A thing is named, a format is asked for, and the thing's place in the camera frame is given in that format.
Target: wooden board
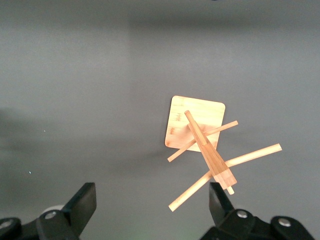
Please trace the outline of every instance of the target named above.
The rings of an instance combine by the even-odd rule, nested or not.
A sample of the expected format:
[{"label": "wooden board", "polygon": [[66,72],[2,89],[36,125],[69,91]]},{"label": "wooden board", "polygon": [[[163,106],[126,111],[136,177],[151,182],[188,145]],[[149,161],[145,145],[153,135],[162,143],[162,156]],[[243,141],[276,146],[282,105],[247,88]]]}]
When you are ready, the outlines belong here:
[{"label": "wooden board", "polygon": [[[171,101],[168,126],[164,143],[169,148],[180,149],[194,139],[188,124],[185,111],[189,110],[203,132],[212,131],[222,125],[226,106],[221,102],[196,98],[174,96]],[[219,132],[208,136],[212,145],[217,148]],[[197,144],[188,150],[200,152]]]}]

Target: screw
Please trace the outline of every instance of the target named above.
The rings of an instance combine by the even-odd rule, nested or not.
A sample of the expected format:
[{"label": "screw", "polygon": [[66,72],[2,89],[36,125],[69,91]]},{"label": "screw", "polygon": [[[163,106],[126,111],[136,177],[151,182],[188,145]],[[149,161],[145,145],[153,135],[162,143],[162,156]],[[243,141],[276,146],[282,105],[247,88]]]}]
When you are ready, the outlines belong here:
[{"label": "screw", "polygon": [[246,219],[248,217],[248,214],[243,210],[237,211],[236,214],[238,215],[239,218],[242,218],[242,219]]},{"label": "screw", "polygon": [[12,223],[13,223],[12,219],[5,221],[0,224],[0,229],[5,229],[5,228],[9,227]]},{"label": "screw", "polygon": [[284,226],[284,227],[291,227],[291,223],[288,219],[285,218],[279,218],[278,222],[280,225]]},{"label": "screw", "polygon": [[52,219],[53,217],[55,217],[55,215],[56,215],[57,213],[55,212],[55,211],[51,211],[51,212],[49,212],[49,213],[47,213],[45,216],[44,216],[44,218],[45,219]]}]

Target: long wooden rod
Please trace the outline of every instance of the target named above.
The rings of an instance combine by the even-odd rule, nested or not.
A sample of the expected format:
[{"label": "long wooden rod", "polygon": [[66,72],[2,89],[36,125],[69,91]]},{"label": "long wooden rod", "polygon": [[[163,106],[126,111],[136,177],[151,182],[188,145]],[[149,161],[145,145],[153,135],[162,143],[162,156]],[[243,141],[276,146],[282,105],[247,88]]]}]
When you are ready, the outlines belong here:
[{"label": "long wooden rod", "polygon": [[[207,131],[204,133],[204,135],[209,136],[209,135],[221,132],[223,130],[229,129],[231,127],[234,127],[236,125],[238,125],[238,121],[233,121],[233,122],[227,123],[223,126],[219,126],[211,131]],[[168,157],[168,161],[172,162],[173,160],[175,160],[178,156],[183,154],[188,148],[190,148],[195,143],[196,143],[195,139],[191,140],[186,145],[184,145],[182,148],[180,148],[178,151],[176,151],[174,154],[172,154],[170,157]]]},{"label": "long wooden rod", "polygon": [[[262,148],[257,151],[253,151],[251,153],[230,159],[225,162],[228,167],[232,167],[241,163],[245,163],[269,154],[273,154],[281,151],[282,148],[279,143]],[[212,178],[212,174],[208,171],[205,175],[203,175],[198,181],[196,181],[191,187],[189,187],[184,193],[182,193],[176,200],[174,200],[169,208],[173,212],[176,210],[181,204],[183,204],[188,198],[190,198],[196,191],[198,191],[203,185],[205,185]]]}]

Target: metal screw head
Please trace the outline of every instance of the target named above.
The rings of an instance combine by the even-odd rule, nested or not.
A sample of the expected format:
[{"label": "metal screw head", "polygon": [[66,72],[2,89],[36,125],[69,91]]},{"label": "metal screw head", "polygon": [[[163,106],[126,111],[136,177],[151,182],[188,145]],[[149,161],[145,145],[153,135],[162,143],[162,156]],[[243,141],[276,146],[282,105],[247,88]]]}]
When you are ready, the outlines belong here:
[{"label": "metal screw head", "polygon": [[239,218],[242,218],[242,219],[246,219],[248,217],[248,214],[243,210],[237,211],[236,214],[238,215]]},{"label": "metal screw head", "polygon": [[5,221],[0,224],[0,229],[5,229],[5,228],[9,227],[12,223],[13,223],[12,219]]},{"label": "metal screw head", "polygon": [[285,218],[279,218],[278,222],[280,225],[284,226],[284,227],[291,227],[291,223],[288,219]]},{"label": "metal screw head", "polygon": [[54,218],[56,215],[57,215],[57,213],[56,213],[55,211],[51,211],[51,212],[47,213],[47,214],[44,216],[44,218],[45,218],[45,219],[52,219],[52,218]]}]

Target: gray background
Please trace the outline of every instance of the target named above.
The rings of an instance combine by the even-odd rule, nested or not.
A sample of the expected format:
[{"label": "gray background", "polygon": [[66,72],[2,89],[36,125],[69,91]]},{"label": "gray background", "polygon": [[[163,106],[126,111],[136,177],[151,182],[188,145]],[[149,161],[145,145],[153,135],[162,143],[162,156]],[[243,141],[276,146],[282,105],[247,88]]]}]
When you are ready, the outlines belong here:
[{"label": "gray background", "polygon": [[212,225],[208,168],[164,145],[174,95],[222,102],[230,199],[320,238],[320,1],[1,1],[0,218],[23,223],[95,182],[82,239],[197,240]]}]

